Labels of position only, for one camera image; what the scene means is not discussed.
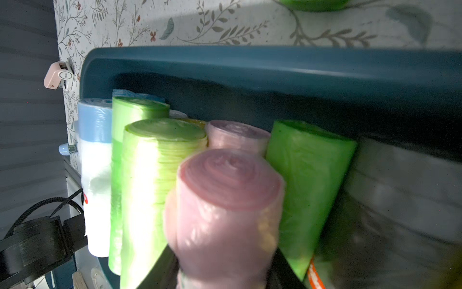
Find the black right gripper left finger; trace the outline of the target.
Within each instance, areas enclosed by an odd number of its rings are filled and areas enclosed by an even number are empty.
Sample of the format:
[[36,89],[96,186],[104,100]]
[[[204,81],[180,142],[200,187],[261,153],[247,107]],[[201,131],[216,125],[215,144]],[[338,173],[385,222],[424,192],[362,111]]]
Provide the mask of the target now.
[[167,245],[138,289],[176,289],[178,273],[179,260]]

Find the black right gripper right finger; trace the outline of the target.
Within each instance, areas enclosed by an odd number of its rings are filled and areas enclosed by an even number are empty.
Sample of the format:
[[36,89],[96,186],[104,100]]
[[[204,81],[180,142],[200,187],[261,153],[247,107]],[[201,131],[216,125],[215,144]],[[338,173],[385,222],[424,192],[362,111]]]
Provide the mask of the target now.
[[268,271],[266,289],[306,289],[280,249],[276,250]]

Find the pink trash bag roll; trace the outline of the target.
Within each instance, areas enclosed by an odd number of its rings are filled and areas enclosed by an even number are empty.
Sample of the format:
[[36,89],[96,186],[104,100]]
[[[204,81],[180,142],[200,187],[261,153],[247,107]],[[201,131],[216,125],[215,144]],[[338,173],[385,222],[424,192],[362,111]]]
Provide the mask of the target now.
[[183,161],[164,213],[178,287],[265,288],[284,196],[284,179],[260,155],[208,149]]
[[271,137],[266,130],[229,120],[211,120],[205,130],[211,149],[240,149],[262,157]]

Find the pale green roll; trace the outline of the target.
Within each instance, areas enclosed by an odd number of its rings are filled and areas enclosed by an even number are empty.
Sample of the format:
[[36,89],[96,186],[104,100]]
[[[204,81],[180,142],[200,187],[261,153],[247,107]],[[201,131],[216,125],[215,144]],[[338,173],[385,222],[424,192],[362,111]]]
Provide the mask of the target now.
[[286,181],[279,249],[303,280],[357,142],[301,120],[274,122],[266,159]]

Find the light green roll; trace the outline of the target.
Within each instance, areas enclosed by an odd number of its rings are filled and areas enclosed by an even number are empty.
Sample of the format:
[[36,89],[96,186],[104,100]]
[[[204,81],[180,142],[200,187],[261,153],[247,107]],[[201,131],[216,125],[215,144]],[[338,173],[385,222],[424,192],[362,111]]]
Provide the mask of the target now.
[[146,119],[125,127],[120,288],[137,288],[167,246],[164,212],[177,169],[206,146],[205,130],[182,120]]

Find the dark grey trash bag roll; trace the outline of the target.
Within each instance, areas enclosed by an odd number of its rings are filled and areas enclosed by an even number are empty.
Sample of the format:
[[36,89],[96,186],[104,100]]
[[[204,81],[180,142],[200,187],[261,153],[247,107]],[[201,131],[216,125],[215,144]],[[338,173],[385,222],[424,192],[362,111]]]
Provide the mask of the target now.
[[461,156],[362,137],[305,284],[309,289],[459,289]]

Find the yellow trash bag roll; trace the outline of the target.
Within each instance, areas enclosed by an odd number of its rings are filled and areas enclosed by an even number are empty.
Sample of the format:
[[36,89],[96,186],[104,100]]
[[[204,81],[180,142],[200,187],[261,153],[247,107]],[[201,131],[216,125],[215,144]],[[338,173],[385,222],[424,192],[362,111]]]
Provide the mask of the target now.
[[195,124],[195,125],[201,127],[202,129],[205,129],[205,126],[207,124],[207,122],[204,121],[204,120],[197,120],[197,119],[190,119],[190,118],[180,119],[180,120],[182,120],[184,122],[191,123],[191,124]]

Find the white roll with red label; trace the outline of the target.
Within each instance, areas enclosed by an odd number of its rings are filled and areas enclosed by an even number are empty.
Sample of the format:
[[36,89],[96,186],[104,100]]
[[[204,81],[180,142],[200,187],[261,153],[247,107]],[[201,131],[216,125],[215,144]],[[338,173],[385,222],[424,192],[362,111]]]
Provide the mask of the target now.
[[85,233],[89,252],[109,255],[111,214],[112,100],[78,102],[78,153],[84,193]]

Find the blue roll with gold end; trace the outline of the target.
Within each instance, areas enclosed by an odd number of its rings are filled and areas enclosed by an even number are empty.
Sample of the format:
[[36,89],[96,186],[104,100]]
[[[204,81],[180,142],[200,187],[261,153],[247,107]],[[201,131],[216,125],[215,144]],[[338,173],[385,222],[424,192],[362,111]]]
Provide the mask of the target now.
[[129,97],[129,98],[140,98],[140,99],[149,99],[152,101],[162,102],[165,103],[166,100],[164,98],[160,98],[155,95],[149,95],[146,93],[135,93],[130,90],[124,89],[113,89],[113,97],[122,96],[122,97]]

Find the white roll with blue end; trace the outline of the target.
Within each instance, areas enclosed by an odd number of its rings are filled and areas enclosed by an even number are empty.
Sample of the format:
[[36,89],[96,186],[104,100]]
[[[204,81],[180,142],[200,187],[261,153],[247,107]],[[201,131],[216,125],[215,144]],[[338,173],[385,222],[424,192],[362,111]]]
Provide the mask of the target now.
[[172,118],[172,119],[188,119],[188,115],[183,113],[183,112],[177,111],[177,110],[170,110],[169,111],[169,118]]

